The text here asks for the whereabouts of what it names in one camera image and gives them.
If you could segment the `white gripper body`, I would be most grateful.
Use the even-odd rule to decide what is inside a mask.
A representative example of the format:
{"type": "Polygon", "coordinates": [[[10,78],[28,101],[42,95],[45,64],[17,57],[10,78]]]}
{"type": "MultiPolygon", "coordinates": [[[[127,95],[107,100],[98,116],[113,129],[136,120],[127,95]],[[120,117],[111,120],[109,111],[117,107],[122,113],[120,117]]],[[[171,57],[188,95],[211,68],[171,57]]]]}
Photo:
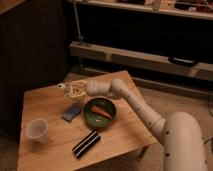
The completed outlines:
{"type": "Polygon", "coordinates": [[[110,84],[106,82],[88,81],[85,84],[85,91],[89,96],[108,95],[110,84]]]}

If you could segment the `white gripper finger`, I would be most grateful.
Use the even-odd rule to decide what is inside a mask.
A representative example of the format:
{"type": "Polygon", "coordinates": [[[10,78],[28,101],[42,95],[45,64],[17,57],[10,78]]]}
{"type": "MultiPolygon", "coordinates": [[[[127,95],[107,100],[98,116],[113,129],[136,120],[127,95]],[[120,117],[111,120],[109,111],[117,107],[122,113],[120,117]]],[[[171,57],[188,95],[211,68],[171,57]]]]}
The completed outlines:
{"type": "Polygon", "coordinates": [[[85,81],[74,81],[71,83],[71,97],[81,98],[86,95],[85,81]]]}

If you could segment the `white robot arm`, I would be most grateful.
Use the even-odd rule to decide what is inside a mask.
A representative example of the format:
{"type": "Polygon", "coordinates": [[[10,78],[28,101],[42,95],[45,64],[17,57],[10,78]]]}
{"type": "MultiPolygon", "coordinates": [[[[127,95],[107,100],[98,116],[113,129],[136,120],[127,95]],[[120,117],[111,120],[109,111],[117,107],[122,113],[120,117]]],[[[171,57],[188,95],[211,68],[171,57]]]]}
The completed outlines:
{"type": "Polygon", "coordinates": [[[191,114],[178,111],[163,118],[119,78],[111,82],[84,81],[83,93],[88,96],[125,99],[151,134],[163,145],[164,171],[208,171],[202,131],[191,114]]]}

